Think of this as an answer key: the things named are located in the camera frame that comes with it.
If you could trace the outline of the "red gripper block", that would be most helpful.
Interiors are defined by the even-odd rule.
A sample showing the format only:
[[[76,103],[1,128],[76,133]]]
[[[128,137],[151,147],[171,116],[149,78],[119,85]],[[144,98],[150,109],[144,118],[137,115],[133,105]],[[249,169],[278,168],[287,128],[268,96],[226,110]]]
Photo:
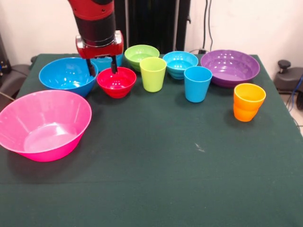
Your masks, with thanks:
[[[117,61],[116,55],[120,55],[124,51],[124,39],[120,30],[115,31],[114,40],[112,43],[105,46],[92,46],[85,44],[80,35],[75,39],[76,48],[81,58],[86,59],[86,63],[89,69],[89,74],[94,76],[94,66],[90,59],[97,57],[110,56],[112,59],[111,70],[113,74],[117,73]]]

